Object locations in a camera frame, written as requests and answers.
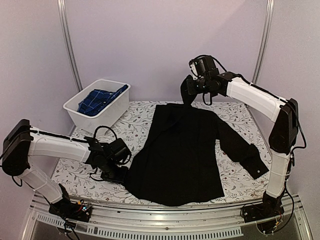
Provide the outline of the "black long sleeve shirt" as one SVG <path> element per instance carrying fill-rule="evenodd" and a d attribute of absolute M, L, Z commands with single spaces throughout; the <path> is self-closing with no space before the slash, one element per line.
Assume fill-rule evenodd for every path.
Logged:
<path fill-rule="evenodd" d="M 157 105 L 143 148 L 134 156 L 124 187 L 138 199 L 177 207 L 224 196 L 215 143 L 253 179 L 268 172 L 258 148 L 213 111 L 192 106 L 180 85 L 182 103 Z"/>

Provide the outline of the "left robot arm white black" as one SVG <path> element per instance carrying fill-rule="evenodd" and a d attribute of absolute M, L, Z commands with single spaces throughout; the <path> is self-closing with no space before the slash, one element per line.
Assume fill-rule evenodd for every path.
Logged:
<path fill-rule="evenodd" d="M 116 137 L 111 143 L 99 142 L 96 136 L 82 139 L 42 131 L 20 120 L 3 141 L 1 167 L 5 174 L 17 177 L 42 194 L 63 216 L 74 213 L 67 191 L 31 163 L 30 157 L 45 156 L 78 161 L 99 169 L 102 180 L 123 183 L 132 157 L 125 142 Z"/>

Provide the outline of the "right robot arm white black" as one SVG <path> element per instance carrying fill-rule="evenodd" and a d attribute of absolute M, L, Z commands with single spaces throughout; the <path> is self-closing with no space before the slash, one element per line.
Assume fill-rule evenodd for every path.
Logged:
<path fill-rule="evenodd" d="M 291 168 L 295 165 L 296 139 L 303 130 L 299 121 L 298 102 L 274 95 L 248 82 L 241 74 L 188 75 L 180 87 L 181 94 L 195 98 L 198 94 L 222 95 L 241 101 L 266 116 L 273 128 L 268 137 L 271 153 L 269 182 L 262 197 L 258 213 L 269 218 L 278 210 L 278 205 L 287 189 Z"/>

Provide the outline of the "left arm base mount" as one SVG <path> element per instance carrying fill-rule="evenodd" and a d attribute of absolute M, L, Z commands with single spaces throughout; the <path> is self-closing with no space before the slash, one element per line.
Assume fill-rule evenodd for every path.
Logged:
<path fill-rule="evenodd" d="M 57 215 L 63 220 L 75 220 L 88 223 L 92 215 L 92 204 L 81 199 L 78 202 L 70 201 L 69 197 L 62 196 L 56 203 L 49 203 L 49 213 Z"/>

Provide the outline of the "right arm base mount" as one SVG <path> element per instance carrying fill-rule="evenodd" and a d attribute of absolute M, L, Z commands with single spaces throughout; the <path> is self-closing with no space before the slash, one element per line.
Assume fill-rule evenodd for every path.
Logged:
<path fill-rule="evenodd" d="M 240 216 L 245 223 L 282 216 L 284 213 L 281 198 L 263 199 L 261 203 L 248 203 L 240 209 Z"/>

